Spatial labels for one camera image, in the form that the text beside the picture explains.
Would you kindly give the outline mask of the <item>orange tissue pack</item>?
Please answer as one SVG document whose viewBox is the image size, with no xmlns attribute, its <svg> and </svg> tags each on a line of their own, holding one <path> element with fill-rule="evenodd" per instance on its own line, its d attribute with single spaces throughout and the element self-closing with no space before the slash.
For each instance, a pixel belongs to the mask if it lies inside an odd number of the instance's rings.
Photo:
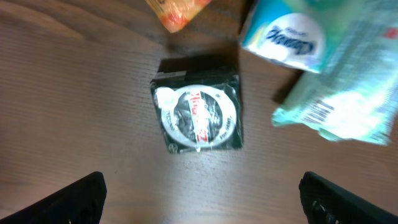
<svg viewBox="0 0 398 224">
<path fill-rule="evenodd" d="M 170 32 L 182 30 L 211 0 L 146 0 Z"/>
</svg>

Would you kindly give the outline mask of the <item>teal wet wipes pack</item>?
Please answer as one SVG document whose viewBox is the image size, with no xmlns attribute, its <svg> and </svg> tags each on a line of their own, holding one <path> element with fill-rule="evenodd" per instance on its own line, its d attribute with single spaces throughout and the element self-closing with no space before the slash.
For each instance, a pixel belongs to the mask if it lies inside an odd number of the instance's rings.
<svg viewBox="0 0 398 224">
<path fill-rule="evenodd" d="M 272 124 L 386 146 L 396 114 L 397 1 L 361 1 L 324 71 L 302 74 Z"/>
</svg>

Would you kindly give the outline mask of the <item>black box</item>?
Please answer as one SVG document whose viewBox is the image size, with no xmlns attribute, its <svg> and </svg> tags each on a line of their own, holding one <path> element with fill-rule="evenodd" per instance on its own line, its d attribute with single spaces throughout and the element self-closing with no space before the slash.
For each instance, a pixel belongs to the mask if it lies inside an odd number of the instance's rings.
<svg viewBox="0 0 398 224">
<path fill-rule="evenodd" d="M 235 58 L 197 55 L 163 59 L 150 81 L 150 92 L 170 153 L 243 147 Z"/>
</svg>

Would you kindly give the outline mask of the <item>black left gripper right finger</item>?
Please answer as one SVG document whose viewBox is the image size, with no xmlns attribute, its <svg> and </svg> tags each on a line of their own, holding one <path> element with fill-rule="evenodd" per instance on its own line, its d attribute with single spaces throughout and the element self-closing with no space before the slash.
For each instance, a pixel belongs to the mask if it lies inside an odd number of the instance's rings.
<svg viewBox="0 0 398 224">
<path fill-rule="evenodd" d="M 308 171 L 300 183 L 300 201 L 309 224 L 396 224 L 397 216 Z"/>
</svg>

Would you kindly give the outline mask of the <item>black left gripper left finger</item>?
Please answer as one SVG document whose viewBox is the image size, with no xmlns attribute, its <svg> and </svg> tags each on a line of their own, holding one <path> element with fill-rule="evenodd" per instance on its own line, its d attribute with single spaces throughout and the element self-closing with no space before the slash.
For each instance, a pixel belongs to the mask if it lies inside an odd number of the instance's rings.
<svg viewBox="0 0 398 224">
<path fill-rule="evenodd" d="M 99 224 L 106 200 L 101 172 L 93 172 L 1 219 L 1 224 Z"/>
</svg>

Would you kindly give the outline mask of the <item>teal kleenex tissue pack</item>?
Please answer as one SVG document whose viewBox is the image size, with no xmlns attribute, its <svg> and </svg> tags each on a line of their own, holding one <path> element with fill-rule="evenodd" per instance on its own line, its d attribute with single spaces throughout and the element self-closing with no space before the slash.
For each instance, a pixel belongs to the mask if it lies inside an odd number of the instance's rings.
<svg viewBox="0 0 398 224">
<path fill-rule="evenodd" d="M 255 1 L 239 35 L 240 46 L 281 65 L 319 73 L 326 33 L 320 1 Z"/>
</svg>

